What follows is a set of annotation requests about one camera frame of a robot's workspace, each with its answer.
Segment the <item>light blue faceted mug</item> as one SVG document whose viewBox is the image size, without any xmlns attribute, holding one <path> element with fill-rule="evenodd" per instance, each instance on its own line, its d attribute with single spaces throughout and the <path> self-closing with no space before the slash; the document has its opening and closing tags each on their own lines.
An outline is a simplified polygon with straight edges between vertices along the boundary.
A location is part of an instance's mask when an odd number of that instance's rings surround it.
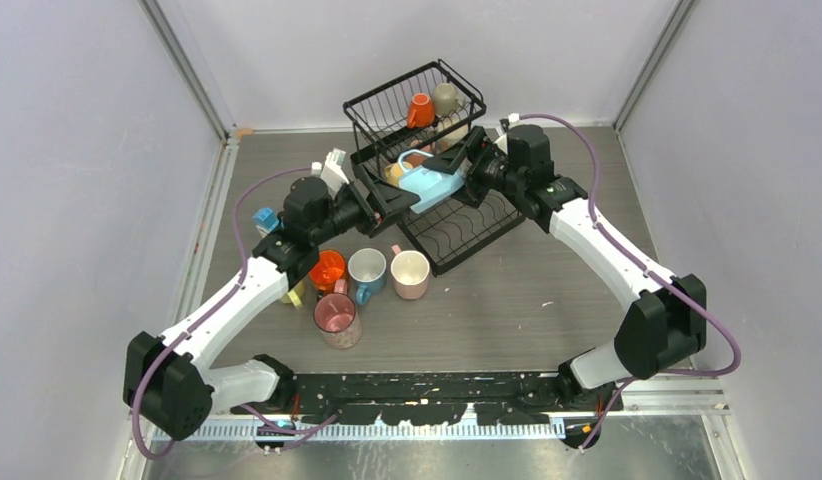
<svg viewBox="0 0 822 480">
<path fill-rule="evenodd" d="M 412 152 L 427 155 L 428 158 L 433 156 L 433 154 L 420 150 L 408 150 L 399 155 L 397 162 L 403 162 L 404 158 Z M 461 171 L 444 174 L 419 165 L 402 176 L 399 188 L 418 195 L 419 200 L 411 207 L 411 211 L 415 214 L 422 214 L 456 193 L 464 186 L 464 183 L 465 177 Z"/>
</svg>

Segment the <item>pink patterned mug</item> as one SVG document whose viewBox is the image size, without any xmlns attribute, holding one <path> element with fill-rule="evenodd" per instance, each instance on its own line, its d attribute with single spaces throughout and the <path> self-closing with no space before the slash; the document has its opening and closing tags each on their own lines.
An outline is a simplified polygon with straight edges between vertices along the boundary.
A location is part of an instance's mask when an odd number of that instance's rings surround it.
<svg viewBox="0 0 822 480">
<path fill-rule="evenodd" d="M 356 302 L 348 295 L 348 281 L 339 279 L 314 309 L 314 322 L 326 343 L 336 349 L 353 347 L 361 338 L 362 323 Z"/>
</svg>

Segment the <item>light pink faceted mug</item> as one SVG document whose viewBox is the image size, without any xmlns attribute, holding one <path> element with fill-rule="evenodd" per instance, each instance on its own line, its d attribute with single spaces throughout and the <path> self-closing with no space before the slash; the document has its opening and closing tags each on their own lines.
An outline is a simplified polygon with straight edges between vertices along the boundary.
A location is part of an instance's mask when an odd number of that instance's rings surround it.
<svg viewBox="0 0 822 480">
<path fill-rule="evenodd" d="M 405 300 L 421 299 L 428 289 L 431 275 L 428 259 L 417 250 L 403 250 L 399 245 L 393 245 L 391 250 L 394 257 L 390 275 L 395 292 Z"/>
</svg>

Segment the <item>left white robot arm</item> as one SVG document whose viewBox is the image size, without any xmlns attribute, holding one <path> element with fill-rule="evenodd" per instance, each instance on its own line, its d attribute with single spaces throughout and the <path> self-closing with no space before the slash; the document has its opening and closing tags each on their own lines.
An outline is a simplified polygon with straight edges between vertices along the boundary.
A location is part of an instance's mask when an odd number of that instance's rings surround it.
<svg viewBox="0 0 822 480">
<path fill-rule="evenodd" d="M 217 411 L 258 403 L 280 414 L 292 405 L 292 373 L 281 362 L 258 355 L 234 367 L 212 365 L 258 313 L 307 276 L 322 244 L 351 229 L 374 237 L 420 199 L 363 168 L 356 175 L 337 193 L 318 176 L 297 179 L 279 227 L 252 251 L 242 251 L 241 268 L 225 286 L 161 334 L 142 331 L 130 341 L 123 398 L 135 437 L 142 436 L 143 419 L 180 441 Z"/>
</svg>

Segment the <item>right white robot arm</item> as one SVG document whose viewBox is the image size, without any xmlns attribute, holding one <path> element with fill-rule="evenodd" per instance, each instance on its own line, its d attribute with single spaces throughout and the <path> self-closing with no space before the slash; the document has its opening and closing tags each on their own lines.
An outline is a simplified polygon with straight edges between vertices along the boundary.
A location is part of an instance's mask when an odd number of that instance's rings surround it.
<svg viewBox="0 0 822 480">
<path fill-rule="evenodd" d="M 475 127 L 422 165 L 458 175 L 466 203 L 499 192 L 575 252 L 621 304 L 625 316 L 613 339 L 559 366 L 557 392 L 567 408 L 583 410 L 598 387 L 649 379 L 705 347 L 706 320 L 696 310 L 706 303 L 703 282 L 675 275 L 614 229 L 584 188 L 556 172 L 540 126 L 513 126 L 497 140 Z"/>
</svg>

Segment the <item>large orange mug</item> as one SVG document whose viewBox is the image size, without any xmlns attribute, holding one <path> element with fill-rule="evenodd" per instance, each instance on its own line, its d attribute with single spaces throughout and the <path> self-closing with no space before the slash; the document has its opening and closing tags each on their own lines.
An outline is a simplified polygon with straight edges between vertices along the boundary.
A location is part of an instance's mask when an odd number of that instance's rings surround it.
<svg viewBox="0 0 822 480">
<path fill-rule="evenodd" d="M 311 284 L 321 293 L 334 292 L 337 281 L 346 280 L 347 277 L 345 257 L 331 249 L 319 252 L 317 263 L 308 273 Z"/>
</svg>

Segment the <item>yellow-green faceted mug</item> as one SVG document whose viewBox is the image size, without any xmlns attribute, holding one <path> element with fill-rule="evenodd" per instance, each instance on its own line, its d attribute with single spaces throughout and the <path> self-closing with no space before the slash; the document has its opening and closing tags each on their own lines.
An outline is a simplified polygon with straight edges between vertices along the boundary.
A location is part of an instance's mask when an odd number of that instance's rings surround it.
<svg viewBox="0 0 822 480">
<path fill-rule="evenodd" d="M 303 306 L 303 297 L 307 291 L 305 281 L 298 282 L 288 292 L 286 292 L 280 299 L 283 304 L 292 305 L 299 309 Z"/>
</svg>

